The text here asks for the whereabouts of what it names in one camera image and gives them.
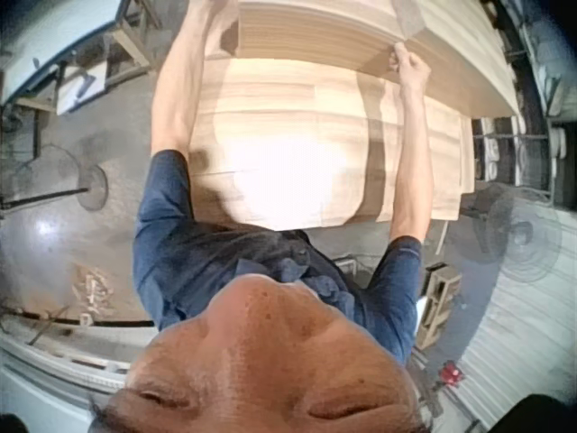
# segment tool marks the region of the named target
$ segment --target eye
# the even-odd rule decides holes
[[[176,393],[174,389],[162,389],[158,385],[152,385],[147,383],[146,385],[141,384],[137,388],[133,388],[133,392],[138,394],[138,396],[147,401],[151,401],[163,408],[169,409],[179,409],[190,407],[191,401],[187,395],[183,393]]]
[[[139,394],[141,397],[143,397],[145,400],[148,401],[153,401],[157,404],[159,404],[160,406],[166,406],[167,401],[165,399],[163,399],[158,393],[156,392],[151,392],[151,391],[145,391],[145,392],[139,392]]]
[[[381,407],[379,403],[367,403],[351,401],[349,403],[334,404],[331,402],[320,403],[308,410],[308,415],[318,419],[341,419],[351,417],[358,413],[375,410]]]
[[[395,404],[394,393],[382,387],[348,385],[315,392],[307,398],[309,416],[341,419]]]

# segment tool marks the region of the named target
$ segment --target man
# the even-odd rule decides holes
[[[430,69],[395,47],[405,132],[391,243],[369,288],[353,290],[301,232],[194,220],[188,145],[206,37],[225,3],[190,3],[159,76],[133,275],[160,333],[91,431],[420,431],[403,365],[432,206]]]

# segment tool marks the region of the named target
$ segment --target workbench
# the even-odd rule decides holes
[[[56,97],[27,97],[27,91],[50,75],[57,77],[60,63],[98,35],[109,34],[134,59],[136,66],[123,71],[123,77],[156,69],[154,58],[138,32],[125,19],[130,3],[130,0],[26,0],[12,5],[3,19],[5,61],[0,106],[12,103],[55,111]],[[138,0],[138,3],[144,22],[150,19],[155,26],[160,26],[151,0]],[[120,78],[109,79],[118,82]]]

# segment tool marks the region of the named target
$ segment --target dark blue short-sleeve shirt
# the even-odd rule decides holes
[[[175,151],[151,162],[133,246],[134,287],[158,329],[201,313],[232,279],[303,281],[404,364],[414,343],[421,243],[389,245],[369,287],[348,287],[340,270],[300,231],[231,231],[198,223],[188,167]]]

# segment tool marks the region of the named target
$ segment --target red object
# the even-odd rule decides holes
[[[439,372],[441,381],[447,386],[456,387],[460,381],[465,378],[465,375],[453,361],[444,363],[443,369]]]

